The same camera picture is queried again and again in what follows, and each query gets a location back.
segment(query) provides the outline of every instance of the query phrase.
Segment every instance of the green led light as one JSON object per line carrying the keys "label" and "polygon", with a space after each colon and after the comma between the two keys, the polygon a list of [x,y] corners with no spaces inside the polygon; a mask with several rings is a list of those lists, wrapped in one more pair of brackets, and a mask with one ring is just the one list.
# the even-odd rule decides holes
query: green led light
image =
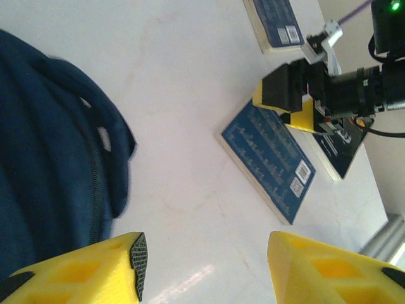
{"label": "green led light", "polygon": [[400,2],[399,2],[399,1],[397,2],[397,1],[396,1],[395,3],[392,3],[391,8],[392,8],[393,11],[396,11],[396,10],[399,9],[400,6],[401,6]]}

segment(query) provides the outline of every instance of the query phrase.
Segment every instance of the book cover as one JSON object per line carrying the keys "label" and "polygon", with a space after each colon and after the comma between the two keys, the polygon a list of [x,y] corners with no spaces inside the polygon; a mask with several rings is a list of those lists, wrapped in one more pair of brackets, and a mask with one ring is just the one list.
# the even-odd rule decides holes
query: book cover
{"label": "book cover", "polygon": [[365,135],[352,118],[345,118],[344,131],[332,136],[307,134],[316,154],[334,181],[345,178]]}
{"label": "book cover", "polygon": [[316,170],[277,112],[250,100],[216,135],[284,224],[292,224]]}
{"label": "book cover", "polygon": [[304,44],[289,0],[244,0],[263,53]]}

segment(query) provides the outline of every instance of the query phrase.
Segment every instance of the white table surface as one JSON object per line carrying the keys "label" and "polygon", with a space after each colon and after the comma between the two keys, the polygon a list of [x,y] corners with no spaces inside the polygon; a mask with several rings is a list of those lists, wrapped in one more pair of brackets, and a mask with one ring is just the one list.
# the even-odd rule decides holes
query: white table surface
{"label": "white table surface", "polygon": [[[318,3],[293,5],[304,34],[319,31]],[[275,303],[271,231],[358,251],[387,220],[364,148],[334,184],[292,131],[318,173],[295,225],[283,226],[215,141],[261,77],[301,56],[263,56],[242,0],[2,0],[0,27],[88,73],[136,135],[114,235],[146,233],[144,303]]]}

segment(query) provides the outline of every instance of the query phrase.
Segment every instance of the white wall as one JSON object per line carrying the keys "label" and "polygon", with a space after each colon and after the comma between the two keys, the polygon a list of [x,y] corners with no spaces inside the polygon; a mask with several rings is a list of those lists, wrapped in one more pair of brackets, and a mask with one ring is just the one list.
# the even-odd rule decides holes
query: white wall
{"label": "white wall", "polygon": [[[319,2],[325,20],[338,20],[364,0]],[[373,33],[371,9],[345,24],[343,29],[344,36],[335,47],[343,72],[377,65],[367,49]],[[404,117],[405,110],[378,114],[374,128],[405,132]],[[387,139],[369,134],[365,146],[386,210],[405,214],[405,139]]]}

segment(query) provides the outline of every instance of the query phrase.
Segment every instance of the white bracket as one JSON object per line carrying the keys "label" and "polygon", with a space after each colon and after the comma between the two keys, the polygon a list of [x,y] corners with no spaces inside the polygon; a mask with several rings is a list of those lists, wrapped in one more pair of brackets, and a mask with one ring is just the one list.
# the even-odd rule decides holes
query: white bracket
{"label": "white bracket", "polygon": [[303,51],[310,65],[319,61],[323,61],[328,67],[329,76],[341,75],[342,68],[337,62],[333,46],[339,40],[339,38],[343,36],[343,30],[340,27],[339,23],[332,20],[331,22],[325,24],[320,35],[322,34],[325,35],[326,38],[321,42],[321,47],[323,49],[323,52],[321,54],[317,54],[313,49],[313,46],[310,45],[308,41],[306,41],[305,44],[301,46],[301,50]]}

